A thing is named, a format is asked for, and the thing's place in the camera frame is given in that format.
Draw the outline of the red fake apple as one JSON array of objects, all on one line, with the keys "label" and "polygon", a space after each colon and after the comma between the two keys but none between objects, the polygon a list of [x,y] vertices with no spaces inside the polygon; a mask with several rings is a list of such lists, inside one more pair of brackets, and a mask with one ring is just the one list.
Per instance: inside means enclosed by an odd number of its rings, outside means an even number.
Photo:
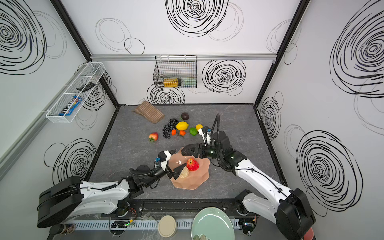
[{"label": "red fake apple", "polygon": [[197,160],[195,160],[193,158],[189,158],[187,160],[187,168],[189,171],[191,171],[191,172],[197,171],[199,169],[199,167],[200,167],[200,165],[199,165]]}]

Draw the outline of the pink wavy fruit bowl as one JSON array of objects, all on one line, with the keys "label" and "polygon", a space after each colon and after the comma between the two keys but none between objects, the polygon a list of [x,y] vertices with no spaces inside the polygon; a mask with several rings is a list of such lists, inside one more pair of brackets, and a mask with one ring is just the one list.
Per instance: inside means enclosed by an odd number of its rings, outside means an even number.
[{"label": "pink wavy fruit bowl", "polygon": [[197,189],[202,183],[208,180],[210,174],[209,174],[209,166],[210,166],[210,160],[208,158],[195,158],[193,156],[183,156],[182,155],[182,149],[184,147],[180,148],[180,150],[173,154],[171,156],[171,159],[169,160],[169,167],[173,171],[176,167],[181,166],[182,164],[186,163],[189,158],[195,159],[198,164],[199,168],[196,171],[189,171],[189,175],[185,178],[178,178],[175,180],[174,178],[171,178],[171,182],[174,185],[174,187],[179,189],[185,189],[185,190],[195,190]]}]

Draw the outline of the dark fake avocado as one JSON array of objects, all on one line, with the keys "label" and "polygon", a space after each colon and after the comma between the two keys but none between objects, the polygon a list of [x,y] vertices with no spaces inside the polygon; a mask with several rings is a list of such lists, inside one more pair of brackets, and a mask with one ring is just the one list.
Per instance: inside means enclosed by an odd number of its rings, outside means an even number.
[{"label": "dark fake avocado", "polygon": [[190,149],[184,148],[184,149],[182,149],[182,155],[183,156],[194,156],[194,152],[191,151]]}]

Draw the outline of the beige fake pear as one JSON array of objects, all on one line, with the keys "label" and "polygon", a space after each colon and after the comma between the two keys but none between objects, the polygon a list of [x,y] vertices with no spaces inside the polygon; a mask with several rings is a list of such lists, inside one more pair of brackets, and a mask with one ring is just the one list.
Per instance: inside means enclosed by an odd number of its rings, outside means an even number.
[{"label": "beige fake pear", "polygon": [[187,167],[184,167],[179,175],[179,178],[180,179],[187,178],[189,176],[189,173],[190,173],[189,169]]}]

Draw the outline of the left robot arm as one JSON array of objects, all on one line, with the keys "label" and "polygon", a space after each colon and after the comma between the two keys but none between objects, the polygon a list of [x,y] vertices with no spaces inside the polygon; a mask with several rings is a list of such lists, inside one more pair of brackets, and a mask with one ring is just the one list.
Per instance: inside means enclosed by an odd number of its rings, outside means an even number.
[{"label": "left robot arm", "polygon": [[79,176],[63,180],[40,194],[38,228],[48,228],[82,215],[112,214],[122,208],[124,201],[143,194],[144,188],[156,188],[162,177],[177,179],[182,168],[171,170],[169,166],[176,152],[159,152],[152,169],[147,165],[131,168],[128,176],[115,182],[87,182]]}]

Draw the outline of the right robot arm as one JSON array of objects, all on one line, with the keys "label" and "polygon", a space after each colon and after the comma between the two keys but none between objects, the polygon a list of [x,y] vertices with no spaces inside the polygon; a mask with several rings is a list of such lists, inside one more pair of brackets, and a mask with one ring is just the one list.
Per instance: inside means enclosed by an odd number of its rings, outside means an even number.
[{"label": "right robot arm", "polygon": [[204,142],[186,145],[182,155],[216,159],[220,168],[245,180],[261,194],[242,192],[241,206],[248,213],[276,224],[288,240],[304,239],[316,222],[307,195],[300,189],[291,190],[258,169],[244,154],[233,149],[225,132],[204,127],[199,134]]}]

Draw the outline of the green fake lime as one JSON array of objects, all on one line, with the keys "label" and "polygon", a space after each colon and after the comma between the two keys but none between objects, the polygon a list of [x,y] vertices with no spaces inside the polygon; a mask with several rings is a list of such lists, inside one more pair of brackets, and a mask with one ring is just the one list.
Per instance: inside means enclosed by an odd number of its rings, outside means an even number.
[{"label": "green fake lime", "polygon": [[196,136],[198,134],[198,130],[195,128],[195,127],[191,127],[189,129],[189,133],[192,135],[192,136]]}]

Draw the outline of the red fake strawberry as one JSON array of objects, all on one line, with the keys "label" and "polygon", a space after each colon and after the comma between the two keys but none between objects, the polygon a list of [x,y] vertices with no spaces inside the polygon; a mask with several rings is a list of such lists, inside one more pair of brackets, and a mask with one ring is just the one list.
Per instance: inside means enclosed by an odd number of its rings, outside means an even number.
[{"label": "red fake strawberry", "polygon": [[149,141],[150,142],[156,142],[159,139],[158,133],[151,133],[149,135]]}]

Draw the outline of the large yellow fake lemon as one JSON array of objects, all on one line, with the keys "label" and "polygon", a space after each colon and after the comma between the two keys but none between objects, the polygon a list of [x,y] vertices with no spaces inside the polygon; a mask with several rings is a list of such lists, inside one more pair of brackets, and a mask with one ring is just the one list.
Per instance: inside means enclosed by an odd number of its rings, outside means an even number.
[{"label": "large yellow fake lemon", "polygon": [[185,121],[183,121],[183,122],[179,122],[179,123],[177,123],[177,125],[176,125],[176,129],[178,130],[178,131],[185,131],[185,130],[187,130],[189,128],[189,124],[187,123],[187,122],[185,122]]}]

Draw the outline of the black fake grape bunch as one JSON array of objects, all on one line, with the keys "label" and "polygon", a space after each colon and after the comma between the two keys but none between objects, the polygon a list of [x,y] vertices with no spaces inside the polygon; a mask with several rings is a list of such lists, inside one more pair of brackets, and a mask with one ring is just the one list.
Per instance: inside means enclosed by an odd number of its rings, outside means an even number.
[{"label": "black fake grape bunch", "polygon": [[172,131],[176,130],[176,126],[179,123],[177,119],[170,119],[166,125],[163,127],[163,137],[166,139],[170,139],[172,135]]}]

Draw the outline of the dark brown fake fig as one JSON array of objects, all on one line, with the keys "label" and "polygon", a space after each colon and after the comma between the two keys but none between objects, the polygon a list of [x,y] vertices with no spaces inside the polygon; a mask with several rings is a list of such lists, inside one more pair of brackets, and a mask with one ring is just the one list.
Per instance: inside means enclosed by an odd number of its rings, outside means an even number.
[{"label": "dark brown fake fig", "polygon": [[181,114],[181,119],[182,119],[183,121],[186,121],[186,120],[188,120],[189,118],[190,118],[190,116],[189,116],[188,113],[182,113],[182,114]]}]

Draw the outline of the brown folded cloth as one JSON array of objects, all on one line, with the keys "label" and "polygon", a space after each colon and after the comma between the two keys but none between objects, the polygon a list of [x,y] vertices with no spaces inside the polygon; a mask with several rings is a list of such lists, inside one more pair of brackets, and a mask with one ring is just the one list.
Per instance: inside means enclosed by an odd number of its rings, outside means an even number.
[{"label": "brown folded cloth", "polygon": [[152,124],[158,123],[165,117],[165,115],[160,110],[155,108],[148,101],[143,101],[140,105],[138,105],[134,112],[144,117]]}]

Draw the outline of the beige round lid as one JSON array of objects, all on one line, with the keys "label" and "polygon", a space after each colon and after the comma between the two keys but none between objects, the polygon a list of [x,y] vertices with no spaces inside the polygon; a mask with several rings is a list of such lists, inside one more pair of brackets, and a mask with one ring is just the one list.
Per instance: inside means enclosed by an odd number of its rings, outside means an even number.
[{"label": "beige round lid", "polygon": [[177,222],[172,216],[164,216],[158,224],[158,232],[163,238],[170,238],[177,232]]}]

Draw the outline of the green plate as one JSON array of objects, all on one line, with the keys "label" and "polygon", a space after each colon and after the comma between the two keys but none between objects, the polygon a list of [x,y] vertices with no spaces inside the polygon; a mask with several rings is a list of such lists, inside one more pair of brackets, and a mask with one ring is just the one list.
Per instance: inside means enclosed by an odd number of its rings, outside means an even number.
[{"label": "green plate", "polygon": [[224,211],[208,207],[194,217],[191,238],[192,240],[234,240],[234,226]]}]

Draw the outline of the green item in basket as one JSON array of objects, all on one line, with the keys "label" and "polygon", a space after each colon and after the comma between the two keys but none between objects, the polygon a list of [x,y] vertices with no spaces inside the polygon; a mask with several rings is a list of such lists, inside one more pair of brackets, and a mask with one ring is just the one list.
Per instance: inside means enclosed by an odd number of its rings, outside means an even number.
[{"label": "green item in basket", "polygon": [[190,77],[181,78],[181,87],[182,88],[196,88],[197,87],[197,79]]}]

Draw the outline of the yellow bottle in basket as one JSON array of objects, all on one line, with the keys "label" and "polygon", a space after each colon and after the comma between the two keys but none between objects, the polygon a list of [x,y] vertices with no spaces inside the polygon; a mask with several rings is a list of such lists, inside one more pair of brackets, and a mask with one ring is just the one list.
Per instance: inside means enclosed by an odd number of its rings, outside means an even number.
[{"label": "yellow bottle in basket", "polygon": [[165,78],[163,80],[163,85],[165,88],[178,88],[182,84],[182,79],[177,79],[177,78]]}]

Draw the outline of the black remote control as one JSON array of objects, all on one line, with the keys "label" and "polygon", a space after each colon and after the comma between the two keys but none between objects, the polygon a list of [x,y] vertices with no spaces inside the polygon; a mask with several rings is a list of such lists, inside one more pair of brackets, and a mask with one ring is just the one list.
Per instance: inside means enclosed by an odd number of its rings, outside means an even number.
[{"label": "black remote control", "polygon": [[89,83],[87,83],[87,84],[85,84],[85,85],[83,85],[83,86],[78,87],[77,90],[78,90],[79,92],[83,93],[83,92],[87,92],[87,91],[91,90],[91,89],[92,89],[93,87],[95,87],[95,86],[96,86],[95,83],[93,83],[93,82],[89,82]]}]

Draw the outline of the blue candy packet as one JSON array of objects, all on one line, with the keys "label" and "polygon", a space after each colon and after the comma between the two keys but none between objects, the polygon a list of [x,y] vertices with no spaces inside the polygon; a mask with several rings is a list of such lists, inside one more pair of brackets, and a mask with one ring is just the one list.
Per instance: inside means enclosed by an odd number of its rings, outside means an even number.
[{"label": "blue candy packet", "polygon": [[70,116],[82,101],[82,98],[73,96],[68,104],[59,113],[59,116]]}]

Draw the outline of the dark jar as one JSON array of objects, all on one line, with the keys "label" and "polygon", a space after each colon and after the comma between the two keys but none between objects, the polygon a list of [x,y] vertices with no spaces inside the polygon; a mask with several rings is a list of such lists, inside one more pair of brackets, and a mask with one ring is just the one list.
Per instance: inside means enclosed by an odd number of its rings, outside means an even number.
[{"label": "dark jar", "polygon": [[75,229],[76,229],[76,226],[74,224],[53,225],[49,230],[49,236],[53,237],[55,235],[71,234],[75,231]]}]

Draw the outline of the pink cup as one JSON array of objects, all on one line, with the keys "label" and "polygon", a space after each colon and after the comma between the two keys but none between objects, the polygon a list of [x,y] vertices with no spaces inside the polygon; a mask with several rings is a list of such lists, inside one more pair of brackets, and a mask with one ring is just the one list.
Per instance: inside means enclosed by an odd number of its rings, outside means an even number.
[{"label": "pink cup", "polygon": [[314,239],[314,230],[313,228],[310,228],[303,236],[303,240],[313,240],[313,239]]}]

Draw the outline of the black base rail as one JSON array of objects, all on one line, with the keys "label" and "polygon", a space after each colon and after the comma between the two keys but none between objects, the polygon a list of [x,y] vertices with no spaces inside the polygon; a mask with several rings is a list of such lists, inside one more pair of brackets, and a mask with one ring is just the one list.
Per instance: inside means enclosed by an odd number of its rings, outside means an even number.
[{"label": "black base rail", "polygon": [[234,199],[188,199],[188,200],[118,200],[115,202],[96,202],[81,205],[79,200],[67,199],[56,204],[47,213],[57,222],[82,215],[98,215],[103,218],[142,217],[145,213],[198,212],[208,207],[224,211],[228,216],[244,216],[252,214],[267,217],[262,211],[268,200],[251,192],[244,191]]}]

